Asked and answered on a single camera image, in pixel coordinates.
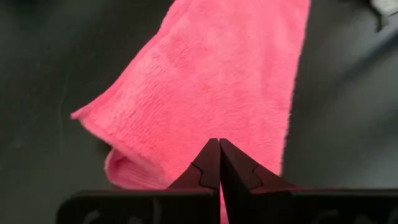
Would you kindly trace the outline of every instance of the dark gray surface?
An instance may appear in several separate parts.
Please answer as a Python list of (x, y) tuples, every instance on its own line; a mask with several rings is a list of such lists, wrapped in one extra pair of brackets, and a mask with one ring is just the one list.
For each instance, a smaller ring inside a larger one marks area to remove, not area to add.
[[(108, 147), (69, 114), (112, 84), (170, 1), (0, 0), (0, 223), (53, 223), (59, 203), (108, 189)], [(397, 22), (314, 1), (284, 175), (306, 187), (397, 187)]]

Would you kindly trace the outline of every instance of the black table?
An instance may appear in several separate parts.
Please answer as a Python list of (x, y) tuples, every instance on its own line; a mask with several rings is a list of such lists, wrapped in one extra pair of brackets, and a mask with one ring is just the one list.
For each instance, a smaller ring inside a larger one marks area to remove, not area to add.
[[(0, 223), (53, 223), (82, 189), (110, 189), (109, 146), (70, 113), (109, 87), (171, 1), (0, 1)], [(284, 177), (303, 187), (398, 187), (398, 18), (314, 1)]]

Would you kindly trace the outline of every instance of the pink microfiber cloth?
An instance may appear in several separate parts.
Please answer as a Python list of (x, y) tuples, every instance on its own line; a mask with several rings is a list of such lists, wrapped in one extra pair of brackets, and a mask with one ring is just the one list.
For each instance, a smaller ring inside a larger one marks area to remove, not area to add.
[(176, 0), (105, 93), (72, 114), (113, 146), (109, 180), (165, 188), (209, 138), (280, 173), (309, 0)]

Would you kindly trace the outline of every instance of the towel fold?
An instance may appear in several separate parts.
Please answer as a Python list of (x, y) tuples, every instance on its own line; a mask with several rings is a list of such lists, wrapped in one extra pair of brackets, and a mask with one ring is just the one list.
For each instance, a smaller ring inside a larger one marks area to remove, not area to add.
[(171, 184), (209, 138), (280, 173), (309, 0), (176, 0), (118, 80), (72, 114), (113, 146), (109, 180)]

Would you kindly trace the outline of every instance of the pink towel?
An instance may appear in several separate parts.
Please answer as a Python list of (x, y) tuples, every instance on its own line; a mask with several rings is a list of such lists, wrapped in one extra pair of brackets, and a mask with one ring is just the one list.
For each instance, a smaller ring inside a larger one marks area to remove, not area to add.
[(119, 79), (72, 114), (127, 189), (165, 188), (209, 138), (279, 174), (309, 0), (176, 0)]

